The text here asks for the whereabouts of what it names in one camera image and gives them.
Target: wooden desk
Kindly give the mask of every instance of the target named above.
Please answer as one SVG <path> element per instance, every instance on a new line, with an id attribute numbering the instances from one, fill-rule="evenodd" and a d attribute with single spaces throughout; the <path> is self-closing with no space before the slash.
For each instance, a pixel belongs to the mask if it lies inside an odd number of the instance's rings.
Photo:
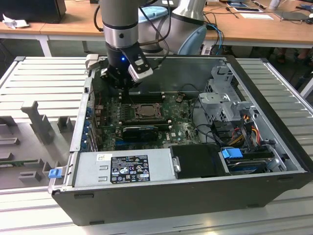
<path id="1" fill-rule="evenodd" d="M 93 24 L 93 15 L 97 4 L 72 0 L 67 0 L 65 3 L 67 11 L 61 22 L 58 24 L 46 23 L 40 30 L 41 34 L 103 37 L 103 33 L 99 32 Z M 99 27 L 102 27 L 101 9 L 98 12 L 97 22 Z"/>
<path id="2" fill-rule="evenodd" d="M 28 23 L 30 27 L 12 29 L 3 23 L 0 23 L 0 34 L 40 34 L 40 30 L 44 26 L 44 23 Z"/>
<path id="3" fill-rule="evenodd" d="M 264 5 L 269 5 L 270 0 L 260 0 Z M 287 1 L 279 7 L 280 10 L 293 11 L 301 1 Z M 225 10 L 225 4 L 206 7 L 205 11 L 212 13 L 229 13 Z M 73 40 L 83 41 L 84 50 L 87 51 L 86 41 L 104 41 L 102 32 L 99 32 L 93 24 L 93 15 L 97 7 L 89 1 L 66 1 L 67 12 L 61 23 L 44 24 L 31 23 L 31 27 L 12 30 L 0 24 L 0 38 L 36 39 L 39 40 L 45 56 L 51 56 L 49 40 Z M 280 22 L 273 13 L 267 13 L 274 20 L 245 19 L 237 14 L 216 14 L 218 27 L 225 35 L 224 45 L 233 46 L 259 46 L 259 47 L 313 47 L 313 25 L 306 23 L 294 24 L 288 21 Z M 212 14 L 208 14 L 211 22 L 214 22 Z M 101 14 L 98 13 L 98 25 L 102 27 Z M 205 45 L 211 47 L 217 38 L 215 31 L 208 31 Z"/>
<path id="4" fill-rule="evenodd" d="M 269 0 L 261 0 L 262 4 L 269 6 Z M 279 10 L 294 11 L 299 6 L 300 1 L 287 1 Z M 206 7 L 204 11 L 212 13 L 229 13 L 225 9 L 224 3 L 219 3 L 223 8 L 216 9 L 218 6 Z M 309 15 L 308 11 L 299 11 L 305 15 Z M 289 21 L 280 21 L 279 17 L 274 13 L 264 13 L 270 15 L 273 20 L 245 19 L 240 14 L 215 14 L 218 28 L 224 33 L 224 45 L 240 45 L 240 46 L 260 46 L 260 47 L 313 47 L 313 25 L 303 22 L 295 24 Z M 213 14 L 208 14 L 209 20 L 214 23 Z M 206 44 L 211 45 L 216 40 L 215 31 L 208 31 L 206 36 Z"/>

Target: robotic arm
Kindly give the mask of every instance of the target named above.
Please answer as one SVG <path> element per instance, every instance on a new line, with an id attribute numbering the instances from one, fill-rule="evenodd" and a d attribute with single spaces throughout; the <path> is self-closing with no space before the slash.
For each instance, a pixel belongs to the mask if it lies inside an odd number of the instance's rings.
<path id="1" fill-rule="evenodd" d="M 116 88 L 128 90 L 153 74 L 143 50 L 149 52 L 165 48 L 176 54 L 190 54 L 203 43 L 206 28 L 202 11 L 206 0 L 180 0 L 171 17 L 166 14 L 155 21 L 139 23 L 138 8 L 151 2 L 154 0 L 101 1 L 109 62 L 107 74 Z M 147 43 L 156 41 L 160 35 L 168 35 L 166 42 Z"/>
<path id="2" fill-rule="evenodd" d="M 143 0 L 102 0 L 103 31 L 106 38 L 108 72 L 118 80 L 118 87 L 131 88 L 153 74 L 138 43 L 138 8 Z"/>

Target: floor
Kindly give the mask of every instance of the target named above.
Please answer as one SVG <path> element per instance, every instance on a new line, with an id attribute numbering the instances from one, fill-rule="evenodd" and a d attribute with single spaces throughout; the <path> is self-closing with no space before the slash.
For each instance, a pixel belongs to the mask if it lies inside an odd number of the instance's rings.
<path id="1" fill-rule="evenodd" d="M 83 44 L 79 41 L 50 41 L 52 56 L 86 56 L 83 51 Z M 104 42 L 88 42 L 90 53 L 105 55 Z M 260 58 L 266 57 L 270 48 L 267 47 L 233 47 L 232 50 L 240 58 Z M 281 65 L 276 62 L 274 54 L 269 61 L 272 65 L 292 84 L 295 85 L 298 78 L 304 74 L 308 67 L 294 62 L 293 54 L 296 49 L 288 49 L 286 63 Z M 16 56 L 44 56 L 40 44 L 36 40 L 2 39 L 0 41 L 0 77 L 5 73 Z M 308 97 L 308 101 L 313 103 L 313 94 Z"/>

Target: black computer case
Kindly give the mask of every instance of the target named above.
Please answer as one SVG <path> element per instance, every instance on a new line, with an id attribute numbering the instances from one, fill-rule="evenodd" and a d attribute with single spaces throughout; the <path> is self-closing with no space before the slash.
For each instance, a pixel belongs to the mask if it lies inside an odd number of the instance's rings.
<path id="1" fill-rule="evenodd" d="M 66 12 L 64 0 L 2 0 L 2 14 L 15 20 L 57 24 Z"/>

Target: power supply label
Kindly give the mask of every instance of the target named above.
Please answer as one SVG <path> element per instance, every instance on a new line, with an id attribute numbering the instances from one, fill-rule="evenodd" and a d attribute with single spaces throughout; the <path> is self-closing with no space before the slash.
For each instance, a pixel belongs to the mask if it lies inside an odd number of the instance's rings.
<path id="1" fill-rule="evenodd" d="M 150 181 L 148 155 L 112 157 L 110 181 L 112 184 Z"/>

